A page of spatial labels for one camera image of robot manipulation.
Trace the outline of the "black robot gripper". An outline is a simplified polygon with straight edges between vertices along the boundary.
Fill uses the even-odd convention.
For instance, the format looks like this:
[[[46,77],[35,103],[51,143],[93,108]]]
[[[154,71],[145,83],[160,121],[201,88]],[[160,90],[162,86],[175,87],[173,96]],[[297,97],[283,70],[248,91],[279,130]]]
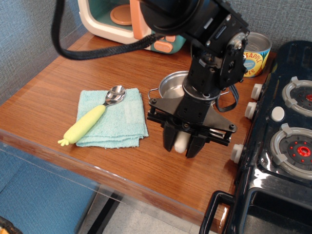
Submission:
[[[163,128],[163,146],[170,152],[178,132],[186,132],[190,135],[187,158],[194,158],[210,141],[221,145],[228,146],[231,142],[232,133],[237,131],[237,126],[229,120],[218,114],[213,105],[195,105],[185,106],[181,103],[187,98],[188,91],[185,90],[185,98],[177,99],[153,99],[155,104],[150,105],[148,119],[161,124]],[[198,94],[196,90],[189,93],[192,97],[201,100],[207,100],[209,97],[216,97],[220,90],[210,93],[208,96],[201,95],[195,97],[193,94]],[[218,97],[215,101],[215,106],[218,107]]]

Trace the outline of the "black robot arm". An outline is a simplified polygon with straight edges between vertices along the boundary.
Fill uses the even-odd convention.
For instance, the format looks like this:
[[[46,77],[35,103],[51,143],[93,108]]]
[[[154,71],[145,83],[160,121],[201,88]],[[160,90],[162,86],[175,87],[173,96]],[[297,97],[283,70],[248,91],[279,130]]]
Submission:
[[[237,127],[222,113],[220,94],[246,73],[244,50],[248,24],[223,0],[142,0],[146,24],[159,36],[180,35],[191,43],[192,63],[183,81],[183,96],[153,98],[148,119],[163,127],[163,145],[170,151],[181,133],[187,133],[185,154],[195,157],[211,141],[228,145]]]

